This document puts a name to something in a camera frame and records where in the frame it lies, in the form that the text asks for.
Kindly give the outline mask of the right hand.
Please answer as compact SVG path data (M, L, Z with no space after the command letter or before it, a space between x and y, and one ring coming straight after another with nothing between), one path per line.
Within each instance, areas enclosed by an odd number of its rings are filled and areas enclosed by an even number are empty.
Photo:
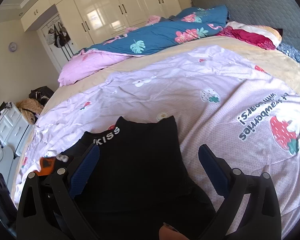
M159 230L160 240L189 240L186 236L175 230L174 227L164 223Z

